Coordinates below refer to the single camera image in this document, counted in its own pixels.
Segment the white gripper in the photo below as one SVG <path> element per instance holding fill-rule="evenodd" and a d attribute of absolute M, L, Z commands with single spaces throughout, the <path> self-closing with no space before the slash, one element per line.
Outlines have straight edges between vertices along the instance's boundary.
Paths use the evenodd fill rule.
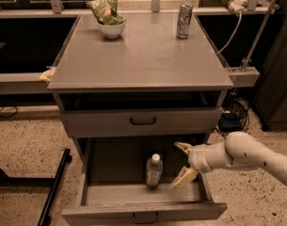
<path fill-rule="evenodd" d="M 188 154 L 188 163 L 191 168 L 182 167 L 178 176 L 173 180 L 172 187 L 180 188 L 194 181 L 198 173 L 212 172 L 210 167 L 211 153 L 214 151 L 211 145 L 201 144 L 192 146 L 189 143 L 175 142 L 174 145 Z"/>

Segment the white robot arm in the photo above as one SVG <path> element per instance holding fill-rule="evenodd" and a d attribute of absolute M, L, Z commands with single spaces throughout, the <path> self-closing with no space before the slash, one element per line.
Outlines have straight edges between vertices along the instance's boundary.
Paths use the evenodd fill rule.
<path fill-rule="evenodd" d="M 184 142 L 174 145 L 187 154 L 189 168 L 182 167 L 172 182 L 173 188 L 191 183 L 198 174 L 224 170 L 254 170 L 261 168 L 287 186 L 287 156 L 276 153 L 255 137 L 233 132 L 224 142 L 192 146 Z"/>

